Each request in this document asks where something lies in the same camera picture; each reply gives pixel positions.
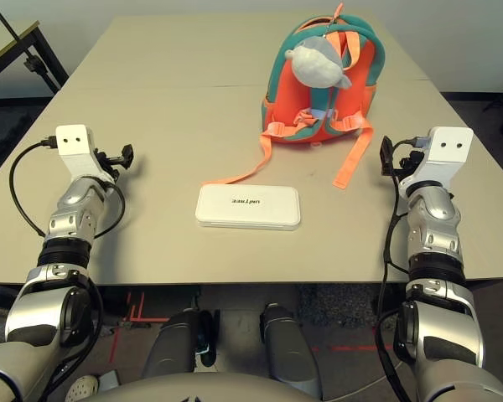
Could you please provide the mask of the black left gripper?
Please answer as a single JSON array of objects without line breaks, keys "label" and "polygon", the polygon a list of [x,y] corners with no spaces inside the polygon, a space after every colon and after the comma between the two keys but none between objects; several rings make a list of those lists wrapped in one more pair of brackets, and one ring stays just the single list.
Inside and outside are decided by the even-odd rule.
[{"label": "black left gripper", "polygon": [[119,165],[124,169],[129,169],[134,158],[134,151],[132,145],[127,144],[122,148],[120,157],[108,157],[104,152],[95,152],[95,155],[102,170],[108,173],[113,181],[117,181],[120,173],[117,171],[116,166]]}]

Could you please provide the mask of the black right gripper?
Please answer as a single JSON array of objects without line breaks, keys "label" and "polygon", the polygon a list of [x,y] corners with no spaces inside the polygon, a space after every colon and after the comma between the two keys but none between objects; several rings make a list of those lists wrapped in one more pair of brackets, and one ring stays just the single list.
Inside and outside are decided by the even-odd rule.
[{"label": "black right gripper", "polygon": [[419,164],[423,160],[423,152],[410,151],[408,157],[404,157],[399,162],[399,167],[393,169],[393,144],[388,136],[384,136],[380,149],[381,175],[394,176],[395,178],[407,178],[415,173]]}]

